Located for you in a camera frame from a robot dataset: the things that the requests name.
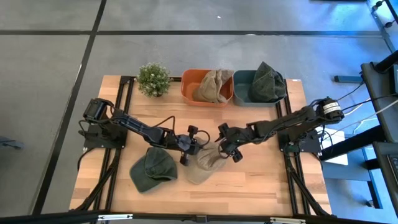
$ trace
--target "small plant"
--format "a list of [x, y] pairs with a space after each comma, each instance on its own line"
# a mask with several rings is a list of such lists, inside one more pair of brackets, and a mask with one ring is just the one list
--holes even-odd
[[170, 71], [158, 63], [148, 63], [139, 68], [137, 81], [139, 91], [148, 97], [159, 97], [168, 92], [171, 78]]

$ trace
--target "wooden tabletop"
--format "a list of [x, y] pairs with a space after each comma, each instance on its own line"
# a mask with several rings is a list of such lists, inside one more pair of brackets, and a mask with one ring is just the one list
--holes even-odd
[[[120, 76], [105, 76], [99, 91], [100, 98], [115, 101]], [[292, 111], [306, 105], [302, 82], [287, 80]], [[218, 125], [227, 122], [231, 126], [245, 127], [246, 123], [277, 119], [275, 107], [245, 108], [228, 103], [225, 108], [188, 106], [183, 102], [180, 82], [172, 82], [169, 94], [160, 98], [147, 98], [134, 83], [129, 114], [149, 126], [165, 118], [176, 117], [175, 132], [186, 134], [188, 125], [209, 132], [211, 140], [218, 137]], [[171, 121], [162, 126], [171, 127]], [[175, 160], [178, 179], [162, 183], [148, 193], [140, 194], [129, 176], [131, 166], [141, 158], [149, 147], [143, 138], [129, 132], [126, 147], [122, 150], [116, 179], [111, 211], [136, 213], [174, 213], [208, 215], [292, 215], [289, 188], [277, 137], [260, 144], [239, 147], [243, 160], [226, 165], [200, 185], [191, 184], [185, 178], [184, 166], [179, 163], [180, 152], [167, 151]], [[70, 208], [76, 208], [89, 195], [98, 182], [104, 149], [95, 149], [87, 154], [80, 166]], [[317, 202], [330, 212], [325, 181], [318, 159], [301, 153], [305, 183]], [[302, 199], [296, 186], [299, 211]], [[108, 191], [104, 188], [100, 208]]]

